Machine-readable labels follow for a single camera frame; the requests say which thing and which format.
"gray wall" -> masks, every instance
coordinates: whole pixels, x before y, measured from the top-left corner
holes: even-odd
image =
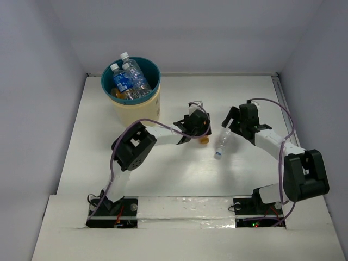
[[[275,72],[322,0],[51,0],[86,72],[120,53],[162,72]]]
[[[86,74],[48,1],[0,1],[0,259],[30,260]]]
[[[348,257],[348,1],[325,0],[281,73],[301,145],[324,156],[328,208]]]

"teal bin liner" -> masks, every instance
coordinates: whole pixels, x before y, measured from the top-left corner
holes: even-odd
[[[134,100],[124,100],[124,99],[118,99],[115,96],[111,95],[111,90],[112,88],[116,87],[116,84],[114,83],[113,79],[113,71],[110,68],[111,64],[117,63],[117,65],[122,68],[123,61],[121,59],[111,63],[103,72],[102,75],[102,87],[104,92],[115,102],[119,104],[124,104],[124,105],[136,105],[140,104],[143,102],[146,102],[149,100],[158,90],[158,86],[160,84],[160,71],[156,64],[154,64],[152,61],[142,58],[142,57],[129,57],[130,59],[135,60],[140,69],[142,70],[145,78],[147,79],[152,91],[146,95],[145,97],[141,97],[138,99]]]

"bottle label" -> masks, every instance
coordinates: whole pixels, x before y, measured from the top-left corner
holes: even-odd
[[[132,88],[132,84],[129,78],[126,76],[126,73],[124,72],[121,72],[118,75],[116,75],[114,77],[114,82],[116,83],[116,86],[121,93]]]

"clear plastic bottle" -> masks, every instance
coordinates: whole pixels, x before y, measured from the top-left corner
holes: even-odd
[[[216,147],[215,156],[221,158],[232,137],[232,131],[227,127],[221,130],[219,142]]]
[[[120,92],[120,95],[117,95],[117,97],[127,99],[127,100],[137,99],[138,95],[134,91],[132,83],[129,80],[128,75],[125,72],[121,71],[117,64],[112,64],[110,68],[114,73],[113,79],[117,86],[117,89]]]
[[[130,59],[128,53],[122,53],[120,56],[123,61],[122,68],[128,73],[133,88],[138,93],[139,97],[145,96],[151,92],[152,89],[144,77],[138,63],[135,60]]]

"bucket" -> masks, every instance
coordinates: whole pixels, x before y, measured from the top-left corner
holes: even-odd
[[[142,57],[130,57],[134,59],[140,69],[142,70],[145,78],[147,79],[152,91],[145,97],[141,97],[134,100],[124,100],[116,98],[111,95],[112,88],[116,87],[113,80],[113,72],[110,68],[111,64],[117,63],[121,68],[123,61],[121,59],[111,63],[103,72],[102,75],[102,87],[104,92],[111,99],[112,104],[115,107],[116,113],[121,123],[128,127],[134,121],[141,118],[149,118],[151,120],[158,120],[160,113],[159,91],[160,91],[160,71],[156,64],[148,59]],[[154,123],[145,121],[143,124],[153,126]]]

